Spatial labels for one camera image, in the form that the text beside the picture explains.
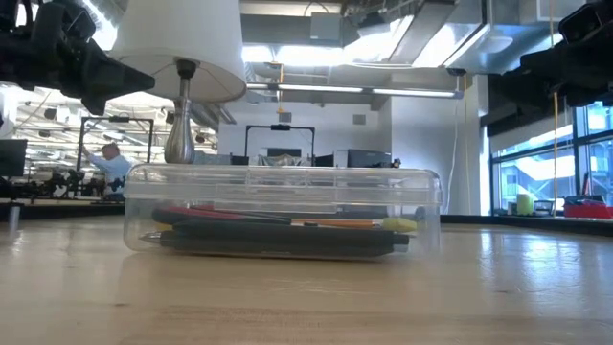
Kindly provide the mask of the long ceiling light fixture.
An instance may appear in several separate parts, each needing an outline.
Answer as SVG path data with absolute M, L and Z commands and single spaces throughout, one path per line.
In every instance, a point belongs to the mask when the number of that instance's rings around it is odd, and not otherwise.
M 291 84 L 291 83 L 262 83 L 251 82 L 247 84 L 249 90 L 269 90 L 269 91 L 304 91 L 304 92 L 323 92 L 323 93 L 343 93 L 343 94 L 362 94 L 392 97 L 422 97 L 440 99 L 460 99 L 464 93 L 459 90 L 430 90 L 430 89 L 394 89 L 394 88 L 372 88 L 360 86 L 337 86 L 337 85 L 315 85 L 315 84 Z

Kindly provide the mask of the black gantry frame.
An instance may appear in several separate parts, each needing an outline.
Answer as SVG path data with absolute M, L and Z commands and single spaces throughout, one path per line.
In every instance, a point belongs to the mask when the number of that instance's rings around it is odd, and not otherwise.
M 138 119 L 133 117 L 122 117 L 122 116 L 106 116 L 106 117 L 83 117 L 81 119 L 81 125 L 79 130 L 79 146 L 78 146 L 78 160 L 76 168 L 80 172 L 82 160 L 86 158 L 82 152 L 82 149 L 85 148 L 84 145 L 84 137 L 87 132 L 90 131 L 91 128 L 96 129 L 99 126 L 100 121 L 107 121 L 109 123 L 148 123 L 149 129 L 146 131 L 148 135 L 148 143 L 147 143 L 147 159 L 146 162 L 149 163 L 151 160 L 151 148 L 153 141 L 153 128 L 154 122 L 151 119 Z
M 244 154 L 247 154 L 248 152 L 249 131 L 252 128 L 268 128 L 273 131 L 309 130 L 311 132 L 311 140 L 310 140 L 311 154 L 308 158 L 310 159 L 310 162 L 311 162 L 310 167 L 315 166 L 314 141 L 315 141 L 316 129 L 314 127 L 312 126 L 290 126 L 290 125 L 283 125 L 283 124 L 270 125 L 270 126 L 248 125 L 245 129 Z

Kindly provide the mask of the person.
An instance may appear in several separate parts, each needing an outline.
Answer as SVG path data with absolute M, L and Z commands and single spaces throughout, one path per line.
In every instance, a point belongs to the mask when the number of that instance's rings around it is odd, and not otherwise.
M 98 156 L 86 148 L 82 149 L 89 163 L 98 168 L 105 176 L 105 188 L 103 198 L 109 201 L 123 201 L 125 178 L 132 165 L 121 155 L 119 147 L 115 143 L 102 146 L 101 156 Z

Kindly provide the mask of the black marker pen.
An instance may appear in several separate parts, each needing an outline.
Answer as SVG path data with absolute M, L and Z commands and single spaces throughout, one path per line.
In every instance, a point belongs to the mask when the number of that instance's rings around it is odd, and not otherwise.
M 350 242 L 349 236 L 336 239 L 332 238 L 330 233 L 318 235 L 314 232 L 307 232 L 300 237 L 291 235 L 287 239 L 273 238 L 271 241 L 260 238 L 258 233 L 253 240 L 245 234 L 240 234 L 237 238 L 226 238 L 226 233 L 222 233 L 221 237 L 204 238 L 194 234 L 162 232 L 156 237 L 164 247 L 191 253 L 343 260 L 376 258 L 391 254 L 397 246 L 396 238 L 392 233 L 390 237 L 384 236 L 381 241 L 375 242 L 370 233 L 365 241 L 355 238 Z

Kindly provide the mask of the red box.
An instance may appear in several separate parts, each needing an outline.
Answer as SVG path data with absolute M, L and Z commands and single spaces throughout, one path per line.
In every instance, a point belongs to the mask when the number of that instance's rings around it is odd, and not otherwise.
M 602 203 L 565 204 L 563 212 L 566 218 L 613 219 L 613 206 L 607 206 Z

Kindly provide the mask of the orange pencil yellow eraser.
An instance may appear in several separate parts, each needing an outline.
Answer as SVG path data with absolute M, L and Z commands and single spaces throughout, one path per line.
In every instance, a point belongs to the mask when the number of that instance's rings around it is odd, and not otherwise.
M 293 218 L 292 224 L 318 225 L 327 227 L 344 227 L 360 229 L 381 229 L 399 233 L 418 231 L 418 223 L 407 218 L 383 219 L 332 219 L 332 218 Z

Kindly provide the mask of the black equipment on stand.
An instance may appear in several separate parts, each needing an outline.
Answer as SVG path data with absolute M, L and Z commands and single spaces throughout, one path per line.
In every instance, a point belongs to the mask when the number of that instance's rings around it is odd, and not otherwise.
M 389 152 L 364 150 L 364 149 L 340 149 L 329 155 L 316 156 L 315 167 L 335 168 L 395 168 L 401 166 L 399 158 L 392 158 Z

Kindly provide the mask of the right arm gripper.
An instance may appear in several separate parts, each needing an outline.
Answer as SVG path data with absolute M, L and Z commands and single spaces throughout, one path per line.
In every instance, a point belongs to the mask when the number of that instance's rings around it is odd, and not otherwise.
M 523 59 L 502 74 L 488 74 L 489 86 L 512 102 L 546 102 L 554 95 L 570 106 L 613 105 L 613 40 L 556 45 L 562 58 Z

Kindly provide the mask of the clear plastic supply box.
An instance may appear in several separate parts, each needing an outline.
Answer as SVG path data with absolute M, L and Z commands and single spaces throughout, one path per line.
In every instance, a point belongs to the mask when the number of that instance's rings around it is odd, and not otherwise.
M 290 219 L 385 219 L 416 221 L 399 254 L 441 249 L 440 178 L 428 170 L 268 166 L 153 165 L 134 167 L 125 183 L 125 245 L 142 252 L 183 252 L 140 241 L 146 233 L 175 232 L 152 219 L 156 208 L 178 206 L 253 213 Z

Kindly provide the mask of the black equipment on far table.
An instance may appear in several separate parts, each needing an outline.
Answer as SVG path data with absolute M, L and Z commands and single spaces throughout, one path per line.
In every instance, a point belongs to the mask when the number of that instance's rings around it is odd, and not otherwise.
M 0 198 L 18 199 L 77 199 L 80 196 L 103 196 L 106 189 L 104 176 L 92 177 L 85 181 L 86 174 L 81 171 L 52 171 L 51 176 L 42 181 L 12 181 L 0 177 Z

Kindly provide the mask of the black monitor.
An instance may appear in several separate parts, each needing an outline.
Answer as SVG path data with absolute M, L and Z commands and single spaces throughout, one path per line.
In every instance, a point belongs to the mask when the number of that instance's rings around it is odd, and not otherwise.
M 24 175 L 27 140 L 0 140 L 0 176 L 20 177 Z

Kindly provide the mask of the white shade table lamp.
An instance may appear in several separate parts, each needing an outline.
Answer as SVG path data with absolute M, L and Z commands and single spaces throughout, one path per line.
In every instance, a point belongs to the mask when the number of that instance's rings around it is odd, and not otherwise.
M 165 161 L 191 164 L 192 105 L 247 91 L 239 0 L 129 0 L 110 55 L 154 77 L 148 92 L 174 101 Z

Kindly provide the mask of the crinkled silver bag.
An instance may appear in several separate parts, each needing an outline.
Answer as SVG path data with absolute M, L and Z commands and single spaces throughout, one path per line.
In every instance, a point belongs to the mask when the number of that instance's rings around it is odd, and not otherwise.
M 309 158 L 294 157 L 289 154 L 282 154 L 279 156 L 258 156 L 259 166 L 268 167 L 310 167 L 311 162 Z

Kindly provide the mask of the grey ceiling box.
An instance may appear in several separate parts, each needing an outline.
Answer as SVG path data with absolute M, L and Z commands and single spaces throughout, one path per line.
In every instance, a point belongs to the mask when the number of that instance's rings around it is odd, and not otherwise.
M 313 12 L 310 15 L 310 38 L 338 41 L 341 38 L 342 17 L 338 13 Z

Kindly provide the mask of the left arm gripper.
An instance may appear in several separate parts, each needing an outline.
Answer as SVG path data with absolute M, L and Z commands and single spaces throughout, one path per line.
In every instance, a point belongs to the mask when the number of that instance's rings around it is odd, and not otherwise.
M 69 39 L 56 44 L 30 39 L 28 46 L 33 65 L 27 69 L 32 78 L 27 89 L 59 90 L 67 97 L 80 99 L 96 116 L 104 114 L 109 99 L 155 85 L 153 76 L 111 58 L 93 39 Z

